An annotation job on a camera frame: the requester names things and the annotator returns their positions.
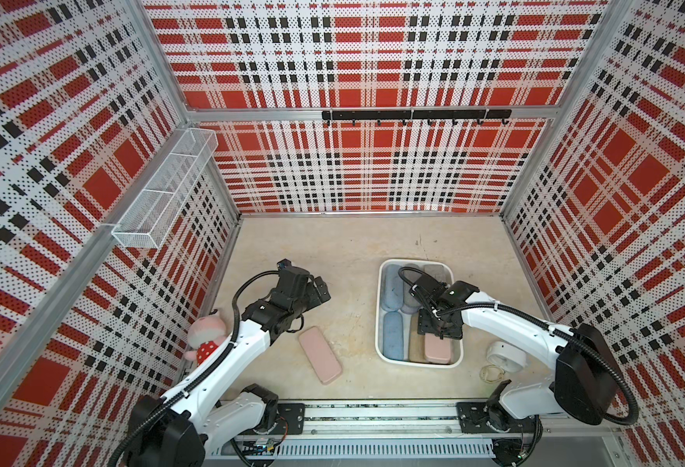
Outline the grey rectangular box case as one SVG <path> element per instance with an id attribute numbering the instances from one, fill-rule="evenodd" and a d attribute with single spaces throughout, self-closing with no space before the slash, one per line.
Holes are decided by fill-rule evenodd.
<path id="1" fill-rule="evenodd" d="M 443 265 L 425 265 L 423 270 L 438 282 L 451 284 L 451 276 Z"/>

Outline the beige glasses case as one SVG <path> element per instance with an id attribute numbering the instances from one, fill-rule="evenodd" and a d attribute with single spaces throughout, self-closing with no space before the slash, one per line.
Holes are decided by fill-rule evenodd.
<path id="1" fill-rule="evenodd" d="M 410 336 L 408 336 L 408 361 L 410 363 L 424 364 L 425 336 L 418 333 L 418 316 L 413 314 L 410 319 Z"/>

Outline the pink glasses case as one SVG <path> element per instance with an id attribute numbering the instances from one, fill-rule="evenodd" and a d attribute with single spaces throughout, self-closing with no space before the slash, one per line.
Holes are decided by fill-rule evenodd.
<path id="1" fill-rule="evenodd" d="M 424 340 L 424 357 L 430 364 L 448 365 L 452 360 L 452 344 L 449 339 L 441 339 L 427 334 Z"/>
<path id="2" fill-rule="evenodd" d="M 299 343 L 322 385 L 332 383 L 342 374 L 342 364 L 318 327 L 311 327 L 302 332 L 299 335 Z"/>

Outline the blue glasses case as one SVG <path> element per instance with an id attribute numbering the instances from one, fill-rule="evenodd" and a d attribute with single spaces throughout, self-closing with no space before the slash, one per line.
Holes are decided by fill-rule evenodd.
<path id="1" fill-rule="evenodd" d="M 388 313 L 399 311 L 404 305 L 404 282 L 399 270 L 396 264 L 389 264 L 383 270 L 380 306 Z"/>
<path id="2" fill-rule="evenodd" d="M 383 318 L 382 353 L 385 358 L 396 361 L 404 360 L 404 325 L 398 311 L 386 313 Z"/>

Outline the grey glasses case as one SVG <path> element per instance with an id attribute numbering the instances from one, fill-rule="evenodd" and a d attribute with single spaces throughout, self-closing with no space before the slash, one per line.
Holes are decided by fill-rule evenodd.
<path id="1" fill-rule="evenodd" d="M 421 274 L 419 270 L 410 270 L 410 268 L 415 268 L 415 265 L 406 265 L 406 270 L 404 271 L 404 277 L 406 279 L 404 280 L 405 291 L 402 312 L 406 314 L 417 313 L 418 309 L 420 308 L 420 303 L 416 300 L 416 298 L 414 298 L 414 296 L 412 296 L 412 294 L 410 294 L 410 289 L 412 289 L 412 286 L 414 286 L 414 284 L 418 281 L 418 278 L 420 278 Z"/>

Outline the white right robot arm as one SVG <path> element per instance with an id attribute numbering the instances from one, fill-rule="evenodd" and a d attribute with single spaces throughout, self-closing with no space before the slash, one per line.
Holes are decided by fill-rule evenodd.
<path id="1" fill-rule="evenodd" d="M 540 319 L 500 303 L 473 284 L 441 282 L 419 268 L 403 266 L 398 275 L 418 302 L 421 334 L 460 340 L 469 326 L 527 353 L 550 370 L 532 383 L 504 381 L 494 389 L 484 406 L 494 431 L 506 432 L 514 421 L 560 413 L 587 425 L 638 422 L 635 394 L 596 328 Z"/>

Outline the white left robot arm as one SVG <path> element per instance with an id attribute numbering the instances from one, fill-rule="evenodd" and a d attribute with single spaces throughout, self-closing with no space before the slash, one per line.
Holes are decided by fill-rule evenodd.
<path id="1" fill-rule="evenodd" d="M 135 405 L 128 433 L 109 465 L 200 466 L 208 453 L 268 417 L 274 395 L 262 387 L 244 391 L 228 404 L 220 399 L 250 363 L 291 332 L 295 320 L 330 301 L 331 294 L 322 277 L 289 260 L 256 274 L 239 292 L 267 276 L 277 283 L 264 299 L 240 309 L 240 296 L 233 295 L 233 328 L 217 350 L 163 396 L 147 396 Z"/>

